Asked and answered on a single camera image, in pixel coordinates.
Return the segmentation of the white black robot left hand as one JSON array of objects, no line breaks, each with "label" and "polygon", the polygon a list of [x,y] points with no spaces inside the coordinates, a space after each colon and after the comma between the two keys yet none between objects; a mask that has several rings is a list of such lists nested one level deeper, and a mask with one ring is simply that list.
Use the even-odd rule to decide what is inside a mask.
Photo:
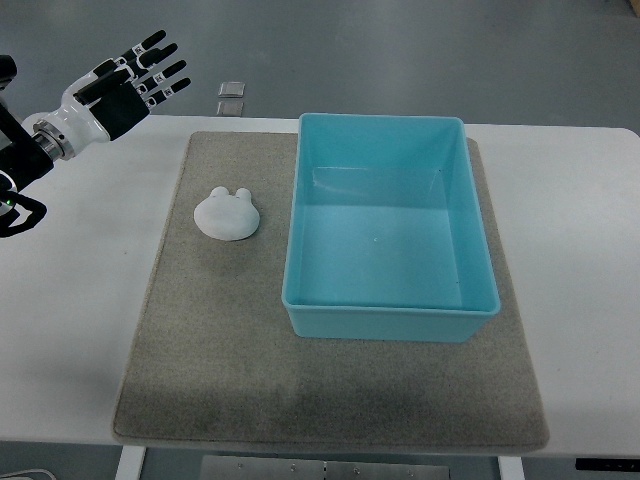
[{"label": "white black robot left hand", "polygon": [[165,63],[178,49],[175,43],[162,47],[165,37],[159,30],[72,83],[59,108],[34,121],[33,138],[59,159],[132,130],[191,83],[177,77],[186,67],[184,60]]}]

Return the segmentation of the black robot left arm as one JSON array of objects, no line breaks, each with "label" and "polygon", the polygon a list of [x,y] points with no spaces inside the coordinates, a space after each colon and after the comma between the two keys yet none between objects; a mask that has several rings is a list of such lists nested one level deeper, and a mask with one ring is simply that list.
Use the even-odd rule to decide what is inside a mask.
[{"label": "black robot left arm", "polygon": [[34,228],[47,207],[22,191],[53,169],[53,161],[1,103],[1,237],[9,238]]}]

